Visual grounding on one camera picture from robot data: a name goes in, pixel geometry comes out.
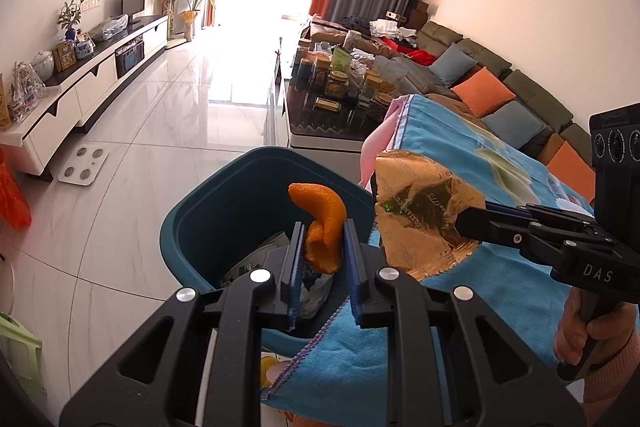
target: teal trash can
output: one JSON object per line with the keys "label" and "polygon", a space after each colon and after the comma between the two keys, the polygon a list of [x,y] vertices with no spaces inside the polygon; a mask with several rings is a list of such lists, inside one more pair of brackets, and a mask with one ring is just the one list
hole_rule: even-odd
{"label": "teal trash can", "polygon": [[[164,219],[160,250],[183,286],[214,289],[225,273],[265,239],[280,230],[290,237],[296,221],[313,217],[292,203],[292,183],[326,185],[337,192],[366,243],[374,223],[371,194],[336,172],[281,147],[261,147],[236,158],[194,188]],[[311,321],[288,333],[262,332],[262,346],[295,356],[347,298],[344,267],[334,276],[331,293]]]}

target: gold wrapper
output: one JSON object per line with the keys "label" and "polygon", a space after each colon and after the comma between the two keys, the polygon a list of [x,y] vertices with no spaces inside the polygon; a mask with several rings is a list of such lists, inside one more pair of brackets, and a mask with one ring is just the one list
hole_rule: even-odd
{"label": "gold wrapper", "polygon": [[409,151],[376,158],[376,217],[386,260],[417,280],[454,267],[479,245],[456,230],[484,196],[442,165]]}

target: cabinet drawer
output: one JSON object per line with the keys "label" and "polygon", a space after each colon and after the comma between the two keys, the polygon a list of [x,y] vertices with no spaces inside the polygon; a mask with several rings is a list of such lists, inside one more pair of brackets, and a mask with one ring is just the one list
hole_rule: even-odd
{"label": "cabinet drawer", "polygon": [[29,137],[43,165],[49,162],[62,140],[81,116],[76,86],[74,86],[53,103],[49,111],[31,129]]}
{"label": "cabinet drawer", "polygon": [[76,89],[82,114],[86,114],[94,107],[94,104],[113,86],[117,79],[116,57],[111,55],[78,80]]}
{"label": "cabinet drawer", "polygon": [[167,28],[168,22],[164,21],[142,34],[142,39],[145,41],[145,57],[162,44],[166,44]]}

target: computer monitor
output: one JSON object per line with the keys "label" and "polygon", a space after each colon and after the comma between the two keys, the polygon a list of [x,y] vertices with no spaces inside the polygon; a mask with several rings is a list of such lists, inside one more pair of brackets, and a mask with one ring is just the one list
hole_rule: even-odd
{"label": "computer monitor", "polygon": [[134,19],[136,13],[140,13],[145,10],[145,0],[122,0],[121,2],[122,14],[129,16],[129,25],[140,22],[140,19]]}

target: silver screw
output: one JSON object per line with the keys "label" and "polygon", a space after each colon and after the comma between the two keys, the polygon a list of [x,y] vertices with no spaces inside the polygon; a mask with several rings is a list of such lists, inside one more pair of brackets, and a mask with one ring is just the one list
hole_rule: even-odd
{"label": "silver screw", "polygon": [[458,286],[453,290],[453,295],[461,301],[468,301],[474,296],[474,291],[467,286]]}
{"label": "silver screw", "polygon": [[175,293],[175,298],[180,302],[193,301],[196,296],[196,290],[193,288],[181,288]]}
{"label": "silver screw", "polygon": [[386,266],[380,269],[378,275],[380,275],[380,279],[384,279],[385,281],[395,281],[398,277],[400,277],[400,272],[395,268]]}
{"label": "silver screw", "polygon": [[249,274],[253,282],[266,282],[271,279],[271,272],[264,268],[258,268]]}

